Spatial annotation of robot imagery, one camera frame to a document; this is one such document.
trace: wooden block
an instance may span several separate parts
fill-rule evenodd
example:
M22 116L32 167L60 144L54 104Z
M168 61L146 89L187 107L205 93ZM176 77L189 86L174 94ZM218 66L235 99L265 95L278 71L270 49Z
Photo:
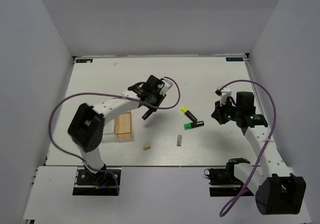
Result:
M126 112L116 117L115 134L119 139L132 138L131 112Z
M144 149L144 150L148 150L148 149L150 149L150 148L151 148L150 144L143 146L143 149Z
M178 147L181 147L181 143L182 143L182 135L178 135L178 138L176 140L176 145Z

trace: cable clip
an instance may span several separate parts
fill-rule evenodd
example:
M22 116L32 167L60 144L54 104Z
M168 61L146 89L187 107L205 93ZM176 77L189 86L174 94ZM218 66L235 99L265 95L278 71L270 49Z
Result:
M125 99L125 100L127 100L127 98L126 98L126 96L125 96L125 94L121 94L121 96L122 96L122 99Z
M266 138L265 140L263 140L263 142L266 142L266 141L269 141L269 143L275 143L274 139Z

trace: white wall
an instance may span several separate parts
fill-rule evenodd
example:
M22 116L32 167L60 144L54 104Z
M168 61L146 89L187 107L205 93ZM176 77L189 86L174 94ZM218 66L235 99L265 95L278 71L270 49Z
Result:
M279 151L305 178L306 204L320 223L320 0L279 0L250 62L253 78L275 99ZM265 108L271 118L271 106Z
M72 57L41 0L0 0L0 219L20 223Z
M79 56L250 52L278 0L42 1Z

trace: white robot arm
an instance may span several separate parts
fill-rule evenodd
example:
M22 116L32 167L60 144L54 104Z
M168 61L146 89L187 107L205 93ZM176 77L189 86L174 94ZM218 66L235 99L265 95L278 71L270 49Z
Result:
M86 103L80 105L68 128L68 133L77 144L81 156L86 160L84 167L96 179L96 182L101 173L90 170L88 165L98 170L106 168L98 147L102 141L104 126L117 116L141 107L143 104L137 102L137 99L158 107L172 85L169 79L158 79L151 75L146 82L129 87L121 94L122 98L113 98L93 106ZM144 120L157 110L152 107L148 108L149 110L142 117Z
M231 90L217 90L221 99L215 103L212 117L220 124L235 121L251 144L257 158L268 138L268 123L262 114L256 114L255 97L251 92L238 92L236 102ZM270 142L259 164L262 175L255 171L247 188L255 195L258 210L263 215L298 214L306 190L303 177L296 177L282 160L274 143ZM230 159L226 164L226 177L232 181L247 181L253 167L244 158Z

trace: green highlighter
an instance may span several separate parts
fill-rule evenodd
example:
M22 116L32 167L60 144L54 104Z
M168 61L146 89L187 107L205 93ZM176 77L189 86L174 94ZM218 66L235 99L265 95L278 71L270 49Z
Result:
M184 125L184 129L185 129L185 130L188 130L188 129L192 129L192 128L202 127L202 126L204 126L204 125L205 125L204 121L187 123L187 124Z

